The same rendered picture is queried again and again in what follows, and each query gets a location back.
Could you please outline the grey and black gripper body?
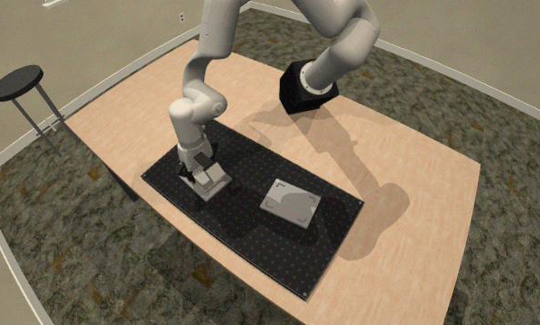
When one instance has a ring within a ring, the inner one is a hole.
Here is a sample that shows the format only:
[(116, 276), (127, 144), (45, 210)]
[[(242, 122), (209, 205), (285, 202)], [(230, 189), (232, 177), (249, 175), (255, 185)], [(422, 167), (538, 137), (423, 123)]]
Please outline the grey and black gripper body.
[(189, 170), (189, 172), (192, 172), (196, 170), (198, 167), (200, 167), (200, 164), (193, 158), (195, 155), (197, 155), (200, 152), (203, 152), (209, 158), (213, 155), (209, 139), (205, 134), (204, 134), (203, 143), (196, 148), (185, 149), (181, 147), (180, 143), (178, 143), (178, 155), (179, 155), (180, 161), (181, 163), (182, 162), (185, 163), (185, 166)]

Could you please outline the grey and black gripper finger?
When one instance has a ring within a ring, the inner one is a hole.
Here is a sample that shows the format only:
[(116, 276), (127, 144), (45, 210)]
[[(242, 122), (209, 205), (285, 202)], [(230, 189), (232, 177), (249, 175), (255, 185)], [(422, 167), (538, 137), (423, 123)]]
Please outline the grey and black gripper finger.
[(212, 151), (213, 151), (213, 155), (210, 157), (210, 159), (211, 159), (212, 161), (215, 161), (215, 160), (214, 160), (215, 157), (216, 157), (215, 154), (216, 154), (216, 152), (217, 152), (217, 150), (218, 150), (217, 148), (218, 148), (218, 146), (219, 146), (219, 143), (216, 142), (216, 141), (215, 141), (215, 142), (210, 142), (210, 145), (211, 145)]
[[(185, 169), (184, 169), (184, 168), (185, 168)], [(183, 171), (183, 170), (184, 170), (184, 171)], [(188, 169), (186, 168), (184, 162), (181, 163), (181, 165), (179, 166), (179, 168), (178, 168), (177, 171), (176, 171), (176, 174), (177, 174), (178, 176), (188, 177), (187, 179), (188, 179), (189, 181), (192, 181), (193, 183), (196, 182), (195, 179), (194, 179), (194, 177), (193, 177), (193, 175), (192, 175), (192, 172), (188, 172)]]

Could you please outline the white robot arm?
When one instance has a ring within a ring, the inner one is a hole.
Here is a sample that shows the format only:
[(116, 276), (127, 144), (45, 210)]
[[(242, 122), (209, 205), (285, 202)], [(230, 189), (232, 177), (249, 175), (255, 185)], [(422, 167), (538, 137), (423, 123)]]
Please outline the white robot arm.
[[(241, 3), (240, 3), (241, 1)], [(204, 141), (201, 123), (221, 116), (226, 98), (204, 83), (211, 60), (230, 56), (240, 7), (250, 0), (204, 0), (198, 49), (187, 62), (182, 78), (182, 95), (169, 106), (169, 116), (181, 147), (193, 149)], [(357, 70), (380, 34), (379, 22), (366, 0), (291, 0), (314, 29), (335, 42), (316, 61), (305, 64), (300, 81), (313, 95), (327, 93), (333, 82)], [(345, 27), (346, 26), (346, 27)], [(225, 173), (217, 161), (203, 152), (193, 157), (211, 182)]]

